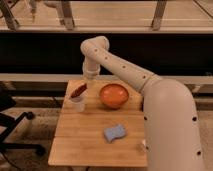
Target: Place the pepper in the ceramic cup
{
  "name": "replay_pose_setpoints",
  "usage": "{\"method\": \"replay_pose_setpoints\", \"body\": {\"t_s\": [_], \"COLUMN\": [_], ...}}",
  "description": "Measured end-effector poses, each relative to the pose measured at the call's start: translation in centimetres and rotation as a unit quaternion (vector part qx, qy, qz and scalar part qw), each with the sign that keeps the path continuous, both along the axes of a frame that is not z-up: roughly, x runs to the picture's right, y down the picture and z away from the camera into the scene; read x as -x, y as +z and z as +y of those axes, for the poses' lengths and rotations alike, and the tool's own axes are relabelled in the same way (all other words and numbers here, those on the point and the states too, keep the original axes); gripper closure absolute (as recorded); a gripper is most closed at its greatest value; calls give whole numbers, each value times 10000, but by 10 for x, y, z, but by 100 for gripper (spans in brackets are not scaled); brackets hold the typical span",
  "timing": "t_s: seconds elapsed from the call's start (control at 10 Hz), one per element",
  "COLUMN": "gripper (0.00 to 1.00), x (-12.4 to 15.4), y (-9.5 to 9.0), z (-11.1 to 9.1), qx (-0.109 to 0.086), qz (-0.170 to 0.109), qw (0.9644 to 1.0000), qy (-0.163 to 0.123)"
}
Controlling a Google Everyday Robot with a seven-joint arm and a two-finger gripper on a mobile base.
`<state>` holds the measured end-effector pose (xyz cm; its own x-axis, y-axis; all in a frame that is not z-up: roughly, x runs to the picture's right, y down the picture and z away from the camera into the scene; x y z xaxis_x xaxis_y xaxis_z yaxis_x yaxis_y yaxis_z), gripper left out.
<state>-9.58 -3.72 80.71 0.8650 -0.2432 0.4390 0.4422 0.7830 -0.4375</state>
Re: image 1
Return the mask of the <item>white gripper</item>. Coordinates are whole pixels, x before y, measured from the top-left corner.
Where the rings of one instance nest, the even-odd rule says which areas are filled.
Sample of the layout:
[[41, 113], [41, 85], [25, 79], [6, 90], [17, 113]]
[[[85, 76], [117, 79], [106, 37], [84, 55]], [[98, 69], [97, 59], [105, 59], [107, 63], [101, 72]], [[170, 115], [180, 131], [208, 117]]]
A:
[[93, 80], [99, 75], [100, 70], [90, 71], [87, 68], [83, 69], [83, 77], [87, 84], [91, 84]]

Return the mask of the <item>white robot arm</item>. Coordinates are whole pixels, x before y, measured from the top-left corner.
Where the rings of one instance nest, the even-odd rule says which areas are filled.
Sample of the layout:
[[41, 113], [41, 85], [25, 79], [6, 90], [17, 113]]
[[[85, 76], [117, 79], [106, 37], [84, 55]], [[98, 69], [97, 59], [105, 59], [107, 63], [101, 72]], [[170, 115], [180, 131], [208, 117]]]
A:
[[87, 78], [104, 67], [144, 98], [148, 171], [204, 171], [196, 105], [184, 84], [110, 53], [104, 36], [83, 41], [80, 49]]

